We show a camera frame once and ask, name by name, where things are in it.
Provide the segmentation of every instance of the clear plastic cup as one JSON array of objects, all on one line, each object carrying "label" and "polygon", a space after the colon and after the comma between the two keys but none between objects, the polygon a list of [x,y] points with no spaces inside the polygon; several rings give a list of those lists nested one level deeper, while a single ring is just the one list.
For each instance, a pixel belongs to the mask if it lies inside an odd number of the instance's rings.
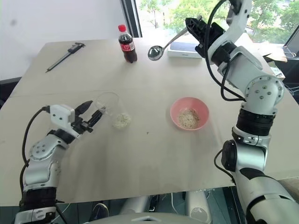
[{"label": "clear plastic cup", "polygon": [[111,119],[111,124],[116,129],[123,129],[131,123],[121,98],[114,92],[104,92],[96,99],[96,106]]}]

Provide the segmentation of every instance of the red bottle cap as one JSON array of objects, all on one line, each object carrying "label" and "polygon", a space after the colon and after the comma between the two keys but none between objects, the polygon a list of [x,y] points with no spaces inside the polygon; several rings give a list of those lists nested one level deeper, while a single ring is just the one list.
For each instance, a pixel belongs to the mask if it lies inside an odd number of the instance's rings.
[{"label": "red bottle cap", "polygon": [[119,25],[118,30],[121,32],[125,32],[127,30],[126,25]]}]

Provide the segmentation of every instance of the white wall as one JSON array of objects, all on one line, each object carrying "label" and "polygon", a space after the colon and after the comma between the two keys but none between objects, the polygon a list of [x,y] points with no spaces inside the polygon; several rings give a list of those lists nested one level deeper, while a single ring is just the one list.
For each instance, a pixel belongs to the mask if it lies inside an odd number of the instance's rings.
[{"label": "white wall", "polygon": [[120,0],[2,0],[0,80],[22,76],[47,42],[117,38],[119,24]]}]

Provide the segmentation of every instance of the window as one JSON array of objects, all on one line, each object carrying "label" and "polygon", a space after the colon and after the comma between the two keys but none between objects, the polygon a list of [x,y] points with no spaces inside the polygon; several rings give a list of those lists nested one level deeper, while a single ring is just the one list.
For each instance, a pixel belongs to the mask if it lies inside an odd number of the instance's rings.
[{"label": "window", "polygon": [[[143,37],[169,39],[185,27],[185,18],[202,15],[205,22],[218,0],[135,0]],[[214,17],[228,29],[229,2]],[[285,44],[299,25],[299,0],[253,0],[245,32],[254,42]]]}]

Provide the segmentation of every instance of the metal spoon handle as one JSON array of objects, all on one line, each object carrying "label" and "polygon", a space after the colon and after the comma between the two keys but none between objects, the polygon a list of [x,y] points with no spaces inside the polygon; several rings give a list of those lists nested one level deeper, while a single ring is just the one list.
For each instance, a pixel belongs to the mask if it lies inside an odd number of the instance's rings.
[{"label": "metal spoon handle", "polygon": [[169,44],[171,44],[172,42],[174,42],[176,39],[178,39],[181,35],[185,34],[187,32],[187,28],[184,28],[183,30],[181,30],[177,35],[175,35],[175,37],[173,37],[164,47],[164,49],[166,49],[168,47]]}]

